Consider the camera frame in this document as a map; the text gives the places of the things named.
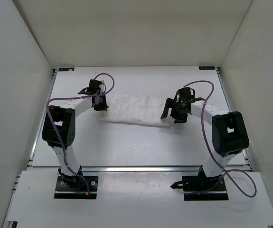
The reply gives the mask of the white pleated skirt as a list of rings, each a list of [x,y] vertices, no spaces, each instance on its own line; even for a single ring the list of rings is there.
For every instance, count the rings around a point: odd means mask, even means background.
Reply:
[[[169,122],[160,118],[165,100],[142,95],[113,94],[109,108],[100,121],[153,127],[168,127]]]

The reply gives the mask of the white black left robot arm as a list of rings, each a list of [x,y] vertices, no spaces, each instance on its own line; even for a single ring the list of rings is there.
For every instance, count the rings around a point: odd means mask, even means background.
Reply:
[[[89,86],[78,93],[79,97],[64,98],[65,103],[59,106],[50,103],[60,101],[60,98],[50,99],[47,103],[42,139],[53,149],[58,158],[60,164],[58,172],[63,182],[73,190],[88,188],[73,149],[75,119],[91,108],[95,111],[107,111],[105,93],[104,81],[91,79]]]

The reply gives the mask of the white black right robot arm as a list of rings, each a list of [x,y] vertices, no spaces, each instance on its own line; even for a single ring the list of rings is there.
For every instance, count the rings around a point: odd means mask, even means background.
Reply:
[[[212,127],[213,149],[209,149],[210,158],[200,167],[197,184],[202,190],[208,190],[223,173],[229,161],[249,146],[243,116],[240,112],[224,111],[207,103],[207,98],[196,98],[195,90],[181,88],[175,97],[167,98],[161,119],[171,116],[174,124],[185,124],[189,115],[200,118],[202,133],[206,145],[204,123]]]

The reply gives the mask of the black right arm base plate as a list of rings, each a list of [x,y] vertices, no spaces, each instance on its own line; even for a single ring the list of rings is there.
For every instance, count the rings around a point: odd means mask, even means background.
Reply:
[[[173,183],[172,189],[183,189],[184,201],[225,201],[229,200],[225,181],[220,176],[204,178],[182,176],[182,180]]]

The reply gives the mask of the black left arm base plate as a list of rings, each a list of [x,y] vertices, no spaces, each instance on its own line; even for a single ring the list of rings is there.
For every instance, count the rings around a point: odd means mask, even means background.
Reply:
[[[78,184],[69,184],[61,176],[57,177],[54,198],[55,199],[76,199],[76,200],[95,200],[98,190],[98,176],[84,176],[89,185],[87,191],[86,185],[80,181]]]

